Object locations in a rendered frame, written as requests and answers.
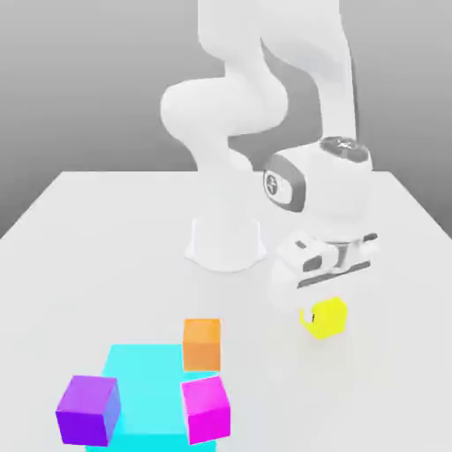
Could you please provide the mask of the small magenta cube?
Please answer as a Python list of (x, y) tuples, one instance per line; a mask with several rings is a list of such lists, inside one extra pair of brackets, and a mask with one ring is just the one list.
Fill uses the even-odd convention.
[(180, 384), (188, 443), (192, 445), (229, 437), (231, 407), (219, 374)]

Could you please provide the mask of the small orange cube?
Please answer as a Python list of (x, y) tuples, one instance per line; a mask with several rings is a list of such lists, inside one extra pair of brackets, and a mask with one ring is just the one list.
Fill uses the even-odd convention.
[(221, 370), (221, 322), (219, 319), (185, 319), (183, 364), (186, 372)]

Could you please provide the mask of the small yellow cube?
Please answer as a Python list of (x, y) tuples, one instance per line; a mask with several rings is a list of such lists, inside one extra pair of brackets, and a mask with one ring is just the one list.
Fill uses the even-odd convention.
[(316, 303), (310, 312), (300, 310), (300, 323), (316, 339), (326, 339), (344, 332), (348, 306), (338, 297)]

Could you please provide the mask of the large cyan box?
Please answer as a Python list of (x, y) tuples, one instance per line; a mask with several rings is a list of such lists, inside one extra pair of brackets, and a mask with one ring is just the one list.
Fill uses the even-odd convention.
[(180, 344), (114, 344), (102, 374), (117, 379), (121, 412), (109, 445), (86, 452), (216, 452), (188, 443), (180, 388), (215, 373), (186, 372)]

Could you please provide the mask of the small purple cube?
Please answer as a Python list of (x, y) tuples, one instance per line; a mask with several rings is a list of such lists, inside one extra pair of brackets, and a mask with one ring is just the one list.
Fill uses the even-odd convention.
[(116, 378), (73, 375), (56, 407), (63, 444), (107, 447), (120, 412)]

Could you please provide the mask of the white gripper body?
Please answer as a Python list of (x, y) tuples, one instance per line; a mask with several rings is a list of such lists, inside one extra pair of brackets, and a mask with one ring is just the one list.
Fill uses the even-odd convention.
[(316, 275), (301, 280), (277, 260), (269, 277), (269, 300), (284, 312), (311, 309), (316, 303), (335, 297), (351, 301), (371, 289), (373, 271), (374, 267), (367, 261), (343, 274)]

